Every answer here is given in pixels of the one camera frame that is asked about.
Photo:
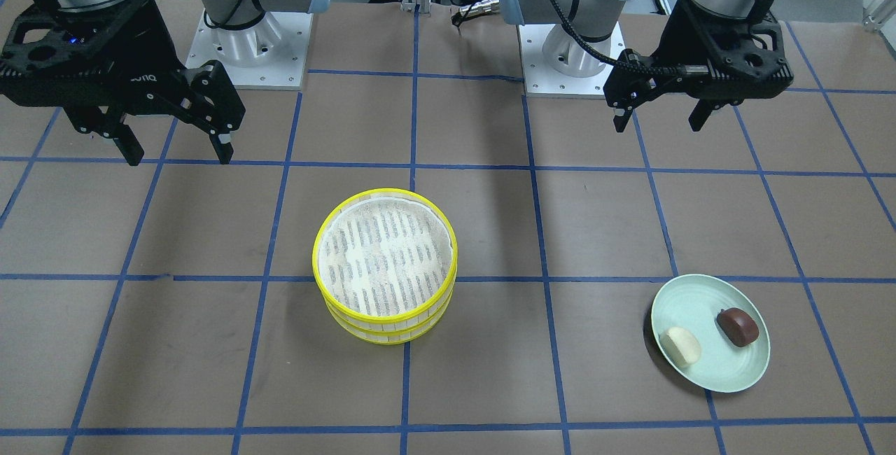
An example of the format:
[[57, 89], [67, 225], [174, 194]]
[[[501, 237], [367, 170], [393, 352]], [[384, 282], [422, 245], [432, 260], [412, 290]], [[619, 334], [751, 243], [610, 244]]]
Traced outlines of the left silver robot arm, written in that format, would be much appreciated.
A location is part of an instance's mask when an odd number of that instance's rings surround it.
[[603, 85], [614, 126], [623, 132], [634, 111], [668, 92], [684, 92], [697, 104], [694, 132], [710, 114], [750, 99], [771, 99], [794, 80], [771, 8], [775, 0], [676, 0], [658, 47], [650, 55], [627, 48], [609, 53], [627, 0], [499, 0], [510, 25], [551, 25], [554, 69], [590, 76], [610, 68]]

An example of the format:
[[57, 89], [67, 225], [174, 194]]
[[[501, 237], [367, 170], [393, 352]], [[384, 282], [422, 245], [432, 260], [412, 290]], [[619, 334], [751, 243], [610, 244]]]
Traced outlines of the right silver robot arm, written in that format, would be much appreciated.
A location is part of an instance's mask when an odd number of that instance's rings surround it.
[[222, 165], [246, 113], [238, 88], [298, 89], [307, 22], [330, 0], [202, 0], [182, 62], [156, 0], [32, 0], [2, 47], [2, 95], [61, 108], [83, 135], [115, 144], [129, 165], [143, 146], [128, 115], [169, 115], [205, 133]]

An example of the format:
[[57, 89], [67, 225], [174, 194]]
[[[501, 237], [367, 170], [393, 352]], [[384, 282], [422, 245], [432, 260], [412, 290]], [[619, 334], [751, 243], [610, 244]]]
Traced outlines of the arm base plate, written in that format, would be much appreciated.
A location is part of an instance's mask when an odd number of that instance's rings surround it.
[[199, 24], [185, 65], [218, 60], [235, 88], [293, 90], [303, 86], [314, 15], [268, 12], [252, 27], [231, 31]]
[[604, 98], [613, 66], [586, 53], [559, 24], [519, 25], [518, 35], [528, 97]]

